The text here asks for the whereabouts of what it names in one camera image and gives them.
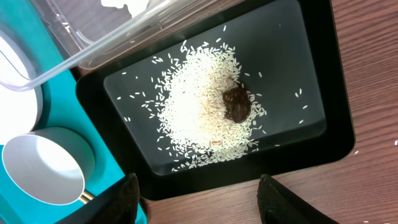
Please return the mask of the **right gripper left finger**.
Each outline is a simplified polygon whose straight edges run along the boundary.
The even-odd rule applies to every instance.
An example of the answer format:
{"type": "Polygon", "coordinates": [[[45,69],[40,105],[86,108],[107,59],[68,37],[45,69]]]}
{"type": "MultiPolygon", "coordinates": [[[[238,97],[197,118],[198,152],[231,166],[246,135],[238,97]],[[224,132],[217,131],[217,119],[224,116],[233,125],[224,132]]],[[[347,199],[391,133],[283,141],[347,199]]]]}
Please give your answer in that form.
{"type": "Polygon", "coordinates": [[[131,173],[58,224],[134,224],[140,200],[137,176],[131,173]]]}

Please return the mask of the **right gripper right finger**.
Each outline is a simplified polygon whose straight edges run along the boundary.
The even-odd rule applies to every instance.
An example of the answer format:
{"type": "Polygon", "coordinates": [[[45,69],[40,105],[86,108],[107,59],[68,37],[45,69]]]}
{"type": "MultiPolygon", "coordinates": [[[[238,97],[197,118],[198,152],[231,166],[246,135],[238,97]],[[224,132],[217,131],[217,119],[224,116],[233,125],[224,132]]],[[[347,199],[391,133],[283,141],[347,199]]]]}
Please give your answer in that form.
{"type": "Polygon", "coordinates": [[[337,224],[267,174],[260,177],[257,205],[262,224],[337,224]]]}

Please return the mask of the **clear plastic bin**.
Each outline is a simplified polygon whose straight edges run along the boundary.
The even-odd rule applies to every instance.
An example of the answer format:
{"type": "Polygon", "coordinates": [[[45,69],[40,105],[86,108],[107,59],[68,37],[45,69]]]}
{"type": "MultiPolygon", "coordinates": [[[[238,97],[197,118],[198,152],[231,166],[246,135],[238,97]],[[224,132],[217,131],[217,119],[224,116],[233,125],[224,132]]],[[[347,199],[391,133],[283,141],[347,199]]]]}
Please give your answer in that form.
{"type": "Polygon", "coordinates": [[[13,91],[36,88],[73,67],[94,70],[212,4],[207,0],[149,1],[144,12],[132,17],[126,6],[122,9],[104,7],[99,0],[30,2],[49,31],[63,62],[39,72],[22,44],[7,34],[25,53],[37,74],[25,85],[1,83],[13,91]]]}

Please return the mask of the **grey bowl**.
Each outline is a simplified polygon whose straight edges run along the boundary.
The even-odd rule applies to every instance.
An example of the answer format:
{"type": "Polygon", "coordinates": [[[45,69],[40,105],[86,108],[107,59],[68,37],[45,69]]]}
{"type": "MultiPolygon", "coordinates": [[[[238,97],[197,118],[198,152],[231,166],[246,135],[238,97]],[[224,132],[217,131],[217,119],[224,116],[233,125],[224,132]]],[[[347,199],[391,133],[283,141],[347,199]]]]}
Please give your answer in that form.
{"type": "Polygon", "coordinates": [[[95,156],[87,141],[69,129],[51,127],[13,137],[3,147],[2,164],[10,179],[38,201],[88,201],[83,194],[95,156]]]}

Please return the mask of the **white rice pile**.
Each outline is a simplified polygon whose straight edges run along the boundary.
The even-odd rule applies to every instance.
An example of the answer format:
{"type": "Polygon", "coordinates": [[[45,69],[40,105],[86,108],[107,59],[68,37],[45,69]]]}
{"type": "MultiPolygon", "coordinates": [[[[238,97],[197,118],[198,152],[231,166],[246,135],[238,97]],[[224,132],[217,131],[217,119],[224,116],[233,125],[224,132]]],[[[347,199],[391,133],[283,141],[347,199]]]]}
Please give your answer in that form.
{"type": "Polygon", "coordinates": [[[239,159],[260,139],[307,124],[313,104],[302,87],[278,86],[243,52],[247,32],[223,25],[110,75],[104,89],[159,175],[239,159]],[[244,88],[251,102],[242,123],[226,119],[223,93],[244,88]]]}

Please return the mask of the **black plastic tray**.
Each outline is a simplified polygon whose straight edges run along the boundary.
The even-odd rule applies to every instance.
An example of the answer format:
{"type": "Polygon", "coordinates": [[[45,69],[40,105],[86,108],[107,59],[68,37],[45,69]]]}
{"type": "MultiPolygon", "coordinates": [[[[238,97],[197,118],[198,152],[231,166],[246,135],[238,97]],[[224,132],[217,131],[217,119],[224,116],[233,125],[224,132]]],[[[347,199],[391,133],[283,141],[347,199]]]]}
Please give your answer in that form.
{"type": "Polygon", "coordinates": [[[340,160],[354,129],[329,1],[243,1],[79,79],[76,95],[126,174],[150,200],[191,194],[340,160]],[[234,47],[245,89],[264,109],[252,147],[230,162],[193,166],[160,133],[156,79],[180,46],[234,47]]]}

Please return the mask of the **brown food scrap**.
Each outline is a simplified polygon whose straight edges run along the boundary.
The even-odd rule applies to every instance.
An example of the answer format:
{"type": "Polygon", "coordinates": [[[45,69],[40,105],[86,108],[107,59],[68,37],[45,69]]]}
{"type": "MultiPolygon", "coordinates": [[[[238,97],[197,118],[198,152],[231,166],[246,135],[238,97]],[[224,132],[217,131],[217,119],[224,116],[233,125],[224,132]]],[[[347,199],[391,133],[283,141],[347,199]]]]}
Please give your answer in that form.
{"type": "Polygon", "coordinates": [[[232,88],[223,93],[223,102],[226,108],[224,116],[235,123],[245,121],[251,111],[251,102],[244,88],[232,88]]]}

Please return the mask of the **wooden chopstick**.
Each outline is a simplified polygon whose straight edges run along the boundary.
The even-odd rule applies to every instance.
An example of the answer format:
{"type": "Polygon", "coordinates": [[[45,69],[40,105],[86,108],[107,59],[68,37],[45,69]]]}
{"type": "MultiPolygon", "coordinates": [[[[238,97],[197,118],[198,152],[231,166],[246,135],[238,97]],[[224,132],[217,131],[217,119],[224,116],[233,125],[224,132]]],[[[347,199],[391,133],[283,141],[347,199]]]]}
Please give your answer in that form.
{"type": "Polygon", "coordinates": [[[89,193],[89,191],[84,190],[79,198],[79,201],[82,202],[83,204],[87,204],[88,202],[92,201],[94,197],[95,196],[89,193]]]}

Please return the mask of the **white napkin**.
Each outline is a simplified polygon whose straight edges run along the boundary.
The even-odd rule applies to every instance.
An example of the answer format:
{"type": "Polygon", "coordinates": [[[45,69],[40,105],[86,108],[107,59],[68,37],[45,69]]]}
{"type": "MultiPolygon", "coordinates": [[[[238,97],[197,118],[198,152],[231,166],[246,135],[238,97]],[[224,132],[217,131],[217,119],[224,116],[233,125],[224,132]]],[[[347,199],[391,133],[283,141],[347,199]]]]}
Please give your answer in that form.
{"type": "Polygon", "coordinates": [[[115,7],[122,9],[127,7],[132,17],[144,12],[147,9],[149,0],[101,0],[101,5],[104,7],[115,7]]]}

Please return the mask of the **large white plate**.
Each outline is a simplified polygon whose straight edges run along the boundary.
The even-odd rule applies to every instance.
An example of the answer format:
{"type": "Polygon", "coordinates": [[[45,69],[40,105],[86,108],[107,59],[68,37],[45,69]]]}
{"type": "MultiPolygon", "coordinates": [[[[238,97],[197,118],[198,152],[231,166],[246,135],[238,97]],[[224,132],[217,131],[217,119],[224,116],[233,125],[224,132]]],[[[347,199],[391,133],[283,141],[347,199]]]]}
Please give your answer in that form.
{"type": "MultiPolygon", "coordinates": [[[[25,53],[5,32],[1,32],[1,83],[25,85],[37,76],[25,53]]],[[[1,144],[33,130],[43,108],[40,86],[17,92],[1,86],[1,144]]]]}

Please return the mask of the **teal plastic tray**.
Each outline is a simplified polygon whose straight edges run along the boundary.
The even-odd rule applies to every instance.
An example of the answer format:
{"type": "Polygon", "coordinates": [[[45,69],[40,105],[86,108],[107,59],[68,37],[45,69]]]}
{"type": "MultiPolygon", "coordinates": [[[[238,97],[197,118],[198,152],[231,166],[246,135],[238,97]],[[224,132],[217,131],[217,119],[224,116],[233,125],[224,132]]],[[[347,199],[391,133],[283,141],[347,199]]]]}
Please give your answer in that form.
{"type": "MultiPolygon", "coordinates": [[[[63,57],[30,1],[1,1],[1,29],[22,44],[39,72],[45,72],[63,57]]],[[[96,128],[79,104],[76,81],[65,71],[42,85],[44,108],[39,129],[59,126],[84,137],[94,150],[96,166],[87,189],[99,195],[124,177],[121,168],[106,147],[96,128]]],[[[42,203],[19,189],[1,169],[1,220],[6,223],[56,223],[82,207],[42,203]]]]}

